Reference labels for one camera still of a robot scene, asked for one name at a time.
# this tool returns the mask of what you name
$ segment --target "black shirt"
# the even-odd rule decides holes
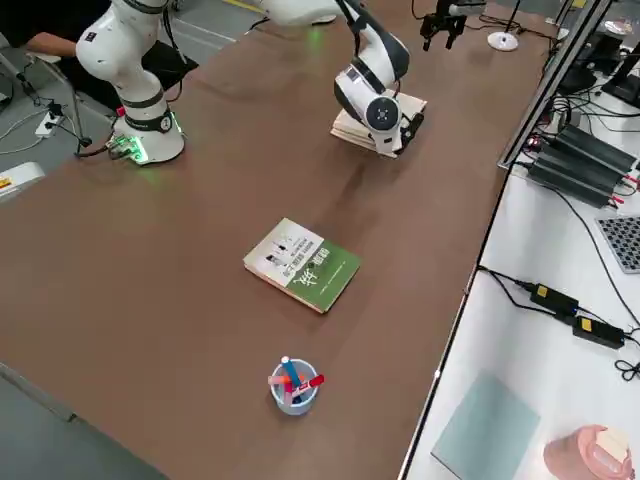
[[[42,32],[76,42],[110,5],[111,0],[0,0],[0,33],[13,47]]]

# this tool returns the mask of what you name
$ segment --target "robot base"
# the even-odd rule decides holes
[[[493,32],[489,35],[487,41],[489,45],[491,45],[491,48],[495,48],[501,52],[512,52],[518,48],[518,39],[514,35],[506,32]]]
[[[136,130],[120,117],[113,127],[113,138],[126,138],[135,145],[128,157],[138,165],[173,160],[184,150],[184,137],[175,117],[167,133]]]

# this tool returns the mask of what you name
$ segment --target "robotic arm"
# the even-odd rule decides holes
[[[451,49],[456,38],[462,35],[467,17],[484,13],[486,7],[486,0],[438,0],[436,13],[426,15],[422,21],[423,49],[429,50],[431,39],[442,30],[449,32],[445,47]]]
[[[112,0],[109,10],[82,35],[78,60],[94,77],[110,82],[125,115],[114,125],[110,151],[138,164],[178,156],[184,139],[158,79],[142,68],[144,54],[157,40],[160,16],[169,0]],[[341,15],[354,34],[356,56],[335,79],[342,107],[367,127],[380,153],[399,152],[416,125],[399,103],[385,95],[409,68],[407,48],[387,32],[357,0],[259,0],[280,25],[309,25],[326,15]],[[368,40],[360,52],[360,35]]]
[[[279,25],[309,25],[325,15],[347,20],[356,42],[351,64],[338,74],[335,96],[349,115],[370,132],[380,153],[399,152],[411,138],[397,100],[385,95],[409,69],[409,51],[387,32],[357,0],[261,0],[266,15]],[[368,44],[360,51],[360,35]]]
[[[138,164],[171,160],[184,149],[162,85],[141,63],[158,38],[168,1],[113,0],[76,46],[85,70],[114,86],[126,112],[114,124],[110,151]]]

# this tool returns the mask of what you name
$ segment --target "power strip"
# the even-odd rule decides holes
[[[62,122],[63,119],[64,117],[55,116],[51,112],[45,113],[44,118],[42,119],[42,121],[40,122],[40,125],[38,125],[38,128],[36,129],[36,136],[42,137],[42,138],[49,138],[51,135],[53,135],[53,131],[56,129],[56,126],[60,122]],[[47,128],[46,127],[47,123],[53,123],[54,125],[51,128]]]

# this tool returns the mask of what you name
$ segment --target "floor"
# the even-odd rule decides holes
[[[65,422],[0,381],[0,478],[166,480],[80,418]]]
[[[499,0],[514,5],[515,0]],[[223,3],[221,0],[183,0],[183,8],[174,19],[177,43],[191,58],[202,63],[239,38],[261,16]],[[555,16],[558,0],[523,0],[523,11]],[[13,58],[22,67],[24,59]],[[28,69],[28,78],[42,97],[68,103],[64,89],[52,81],[44,68]],[[6,78],[0,78],[0,92],[8,93]],[[85,135],[96,143],[109,132],[109,121],[100,113],[100,106],[87,99],[81,105],[81,120]],[[0,132],[14,122],[36,112],[32,101],[16,91],[11,105],[0,113]],[[42,115],[0,140],[0,171],[15,165],[37,162],[49,174],[69,161],[76,141],[58,130],[56,134],[26,152],[2,154],[7,150],[29,145]],[[0,377],[0,478],[7,480],[156,480],[165,477],[134,457],[120,445],[102,435],[80,418],[65,422],[32,400],[23,391]]]

